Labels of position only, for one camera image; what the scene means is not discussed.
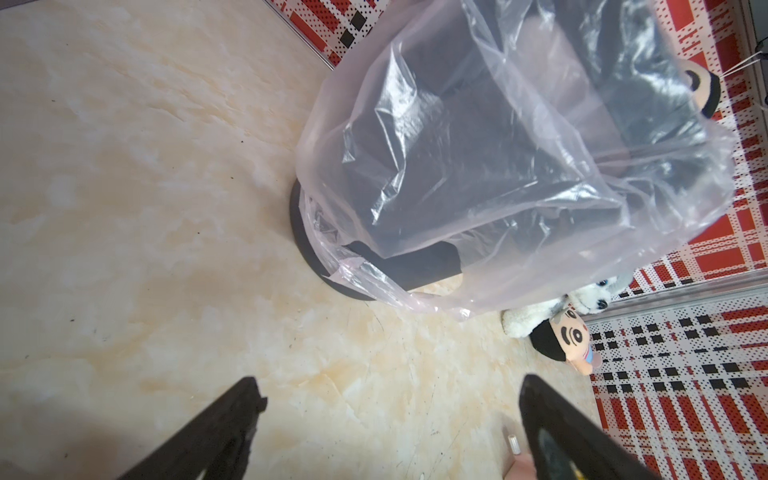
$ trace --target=red checkered panel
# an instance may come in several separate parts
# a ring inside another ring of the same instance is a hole
[[[265,0],[331,65],[364,38],[389,0]]]
[[[746,51],[736,16],[725,0],[655,0],[656,12],[677,54],[722,74]],[[766,266],[768,247],[768,148],[759,95],[744,71],[725,78],[715,118],[736,132],[736,200],[699,237],[635,273],[622,297],[699,283]]]
[[[768,478],[768,293],[589,323],[605,432],[663,478]]]

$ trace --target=cartoon plush doll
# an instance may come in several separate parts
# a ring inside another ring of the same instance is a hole
[[[539,324],[530,337],[533,348],[540,354],[559,362],[568,362],[582,375],[591,374],[603,362],[600,354],[592,350],[584,320],[571,309]]]

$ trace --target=white string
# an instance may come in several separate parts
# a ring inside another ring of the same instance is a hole
[[[736,68],[735,70],[734,70],[733,68],[729,69],[727,72],[723,73],[723,77],[725,78],[725,77],[727,77],[728,75],[733,75],[733,74],[735,74],[735,73],[739,73],[739,72],[740,72],[740,71],[742,71],[744,68],[747,68],[747,67],[749,67],[750,65],[754,65],[754,64],[756,64],[756,63],[760,63],[760,58],[758,58],[757,60],[752,60],[750,63],[748,63],[748,64],[746,64],[746,65],[742,65],[741,67],[738,67],[738,68]]]
[[[731,71],[732,71],[732,70],[733,70],[733,71],[736,71],[736,69],[737,69],[737,68],[739,68],[739,70],[741,70],[741,68],[745,68],[746,66],[745,66],[745,67],[741,67],[741,68],[740,68],[740,66],[741,66],[742,64],[745,64],[745,63],[747,63],[748,61],[752,60],[752,59],[753,59],[753,58],[755,58],[757,55],[760,55],[760,53],[761,53],[761,52],[757,51],[757,52],[753,53],[752,55],[750,55],[749,57],[747,57],[747,58],[744,58],[742,61],[740,61],[739,63],[735,64],[733,67],[731,67],[731,68],[729,68],[728,70],[724,71],[724,72],[723,72],[723,75],[730,75],[730,74],[731,74]]]

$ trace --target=doll face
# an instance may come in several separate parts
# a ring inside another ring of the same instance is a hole
[[[550,325],[565,352],[565,360],[583,375],[597,369],[602,360],[592,351],[589,330],[581,317],[573,310],[565,310],[550,320]]]

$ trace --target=panda plush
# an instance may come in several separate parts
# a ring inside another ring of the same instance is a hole
[[[720,103],[720,77],[695,61],[682,60],[680,63],[694,94],[694,102],[704,117],[712,118]]]

